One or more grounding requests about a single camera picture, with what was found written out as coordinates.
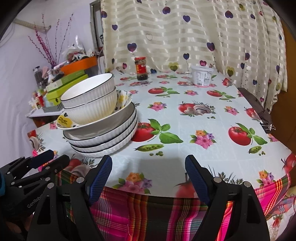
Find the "left human hand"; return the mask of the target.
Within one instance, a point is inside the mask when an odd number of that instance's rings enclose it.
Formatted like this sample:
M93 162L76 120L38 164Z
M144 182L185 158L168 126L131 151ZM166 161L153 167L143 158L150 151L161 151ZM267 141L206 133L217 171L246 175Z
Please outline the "left human hand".
M4 223L9 228L9 230L12 231L13 233L19 234L25 231L28 232L31 226L33 216L34 214L31 214L29 217L27 217L27 219L24 221L23 224L15 224L10 221L5 221Z

